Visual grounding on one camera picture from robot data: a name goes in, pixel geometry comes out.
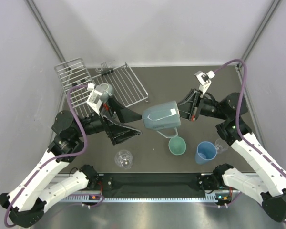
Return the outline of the blue-grey ceramic mug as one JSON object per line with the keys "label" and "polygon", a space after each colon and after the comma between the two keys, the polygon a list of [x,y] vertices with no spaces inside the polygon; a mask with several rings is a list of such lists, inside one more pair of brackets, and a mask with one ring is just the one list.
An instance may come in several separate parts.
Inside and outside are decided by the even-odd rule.
{"label": "blue-grey ceramic mug", "polygon": [[[154,130],[165,138],[178,136],[177,128],[181,125],[181,118],[176,101],[155,105],[144,110],[143,125],[146,129]],[[173,129],[173,135],[165,135],[161,130]]]}

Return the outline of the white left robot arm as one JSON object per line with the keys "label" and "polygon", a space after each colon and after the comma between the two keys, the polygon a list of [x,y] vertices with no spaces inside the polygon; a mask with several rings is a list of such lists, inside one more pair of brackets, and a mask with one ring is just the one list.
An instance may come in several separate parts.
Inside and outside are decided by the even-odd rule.
{"label": "white left robot arm", "polygon": [[127,123],[140,120],[140,114],[119,103],[114,96],[101,102],[99,111],[79,118],[67,98],[69,111],[57,114],[52,126],[55,139],[47,147],[41,160],[28,176],[11,192],[0,194],[0,205],[6,209],[4,224],[8,228],[29,228],[57,202],[82,189],[98,185],[98,172],[93,166],[83,165],[73,175],[53,186],[48,184],[88,146],[88,135],[105,131],[116,145],[141,131]]}

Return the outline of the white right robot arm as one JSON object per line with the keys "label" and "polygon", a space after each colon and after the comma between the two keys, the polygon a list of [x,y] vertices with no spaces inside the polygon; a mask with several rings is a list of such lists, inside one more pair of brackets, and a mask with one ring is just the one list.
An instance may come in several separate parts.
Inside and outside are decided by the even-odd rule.
{"label": "white right robot arm", "polygon": [[191,89],[177,104],[180,116],[195,121],[200,115],[221,119],[217,133],[256,172],[250,178],[229,164],[217,166],[213,184],[218,189],[235,188],[255,200],[276,222],[286,220],[286,171],[261,146],[252,129],[236,115],[247,113],[246,101],[239,93],[231,93],[218,102],[210,93]]}

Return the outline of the grey round ceramic cup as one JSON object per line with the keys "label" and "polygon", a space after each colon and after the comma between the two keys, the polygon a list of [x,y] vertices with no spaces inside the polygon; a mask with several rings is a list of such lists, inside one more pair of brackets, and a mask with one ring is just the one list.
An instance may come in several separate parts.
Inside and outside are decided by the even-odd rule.
{"label": "grey round ceramic cup", "polygon": [[100,100],[105,103],[108,101],[110,96],[113,96],[115,93],[114,87],[109,83],[102,83],[96,86],[96,91],[100,92]]}

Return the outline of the green teal mug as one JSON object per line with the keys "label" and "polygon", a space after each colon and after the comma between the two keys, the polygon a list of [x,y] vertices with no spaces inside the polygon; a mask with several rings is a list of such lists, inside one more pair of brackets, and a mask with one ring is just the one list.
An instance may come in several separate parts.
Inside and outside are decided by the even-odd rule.
{"label": "green teal mug", "polygon": [[183,138],[176,136],[169,140],[168,147],[173,155],[179,156],[186,151],[186,142]]}

